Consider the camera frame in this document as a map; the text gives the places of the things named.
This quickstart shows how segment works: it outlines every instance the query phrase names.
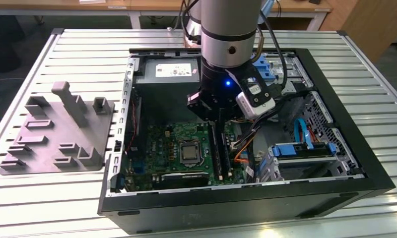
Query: table leg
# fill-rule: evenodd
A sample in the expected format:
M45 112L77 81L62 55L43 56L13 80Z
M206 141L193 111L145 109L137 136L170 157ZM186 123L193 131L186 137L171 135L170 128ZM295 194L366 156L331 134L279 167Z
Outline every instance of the table leg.
M310 24L306 28L307 31L318 31L319 26L323 22L326 16L326 12L318 12L314 14L314 17L311 18Z
M139 14L138 11L130 11L129 12L129 19L130 19L131 29L141 29L139 15L141 14Z
M34 21L37 22L38 25L43 24L43 16L33 16Z

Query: motherboard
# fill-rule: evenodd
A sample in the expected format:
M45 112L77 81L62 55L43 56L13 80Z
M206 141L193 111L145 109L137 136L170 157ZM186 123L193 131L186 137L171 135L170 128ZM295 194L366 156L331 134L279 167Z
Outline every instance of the motherboard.
M127 165L135 191L162 189L159 179L165 176L173 179L169 188L177 188L182 186L181 176L185 174L202 177L206 185L243 183L241 168L234 168L231 177L223 180L218 180L213 175L206 123L150 125L146 135L145 157L129 159ZM226 142L235 140L230 123L225 126L225 140Z

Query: floor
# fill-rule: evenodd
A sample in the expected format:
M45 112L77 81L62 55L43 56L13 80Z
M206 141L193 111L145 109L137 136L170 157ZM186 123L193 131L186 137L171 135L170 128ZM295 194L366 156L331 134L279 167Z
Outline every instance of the floor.
M155 19L151 23L147 17L141 17L141 27L143 29L165 29L173 25L173 17ZM130 22L123 16L46 16L45 24L37 25L31 16L18 16L18 23L25 32L25 39L13 44L13 48L21 57L21 66L7 73L0 73L0 79L11 78L0 83L0 118L5 114L13 97L21 86L22 79L29 73L30 67L39 54L49 34L54 28L78 29L130 29ZM397 89L397 50L391 46L375 64L385 78Z

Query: cpu socket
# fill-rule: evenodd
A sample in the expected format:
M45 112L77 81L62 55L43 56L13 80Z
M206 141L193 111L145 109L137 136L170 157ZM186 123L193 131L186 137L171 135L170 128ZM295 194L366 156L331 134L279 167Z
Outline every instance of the cpu socket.
M199 142L181 142L179 151L179 163L186 167L195 166L201 160Z

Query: aluminum table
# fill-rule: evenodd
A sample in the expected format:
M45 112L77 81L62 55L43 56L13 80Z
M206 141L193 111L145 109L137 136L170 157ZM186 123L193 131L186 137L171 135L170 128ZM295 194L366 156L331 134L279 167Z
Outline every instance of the aluminum table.
M181 48L181 31L63 30L54 32L0 123L0 162L22 125L30 95L49 93L69 81L83 100L118 100L131 48ZM277 31L282 48L307 48L366 141L397 186L397 92L337 32ZM271 40L265 32L265 47ZM113 145L111 137L107 147ZM97 215L98 172L0 175L0 237L122 237L126 233ZM194 230L163 237L397 237L397 188L361 200L323 218Z

